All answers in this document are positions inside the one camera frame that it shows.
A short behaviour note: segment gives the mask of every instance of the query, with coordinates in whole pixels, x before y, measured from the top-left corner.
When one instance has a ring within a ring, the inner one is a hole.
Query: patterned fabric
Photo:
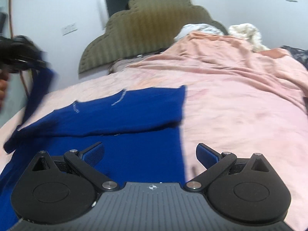
[[[79,73],[118,59],[168,48],[181,28],[189,23],[207,23],[228,34],[206,9],[193,6],[190,0],[129,0],[128,7],[129,10],[113,14],[106,33],[86,47]]]
[[[258,28],[250,23],[230,26],[229,34],[247,40],[252,45],[253,52],[269,50],[268,47],[262,45],[262,36]]]
[[[281,48],[288,50],[291,53],[292,57],[296,61],[299,61],[301,64],[303,64],[305,68],[308,70],[308,50],[297,49],[285,45],[282,46]]]
[[[221,30],[209,24],[205,23],[187,24],[181,29],[181,32],[174,38],[174,42],[177,42],[181,38],[185,37],[193,30],[198,30],[209,35],[224,36],[224,33]]]

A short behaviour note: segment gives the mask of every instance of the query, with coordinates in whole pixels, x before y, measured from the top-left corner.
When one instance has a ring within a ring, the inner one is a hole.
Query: headboard
[[[168,48],[181,28],[206,23],[227,35],[206,9],[190,0],[129,0],[129,10],[113,14],[106,32],[92,41],[82,54],[79,73],[139,54]]]

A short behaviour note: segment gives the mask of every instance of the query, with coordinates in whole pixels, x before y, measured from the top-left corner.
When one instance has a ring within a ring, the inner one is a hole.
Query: cream blanket
[[[268,47],[262,45],[261,33],[257,27],[250,23],[230,26],[229,34],[231,36],[247,40],[253,46],[252,50],[254,52],[269,50]]]

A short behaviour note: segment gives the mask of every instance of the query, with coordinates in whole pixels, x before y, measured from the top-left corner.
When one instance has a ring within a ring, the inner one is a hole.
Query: pink bedsheet
[[[204,171],[195,149],[203,142],[238,157],[265,155],[292,195],[286,222],[308,227],[308,119],[302,96],[308,72],[289,53],[253,53],[245,40],[191,32],[163,54],[125,70],[49,94],[28,124],[75,100],[112,95],[123,88],[187,86],[181,138],[187,180]],[[0,145],[21,112],[0,129]],[[0,153],[0,171],[10,159]]]

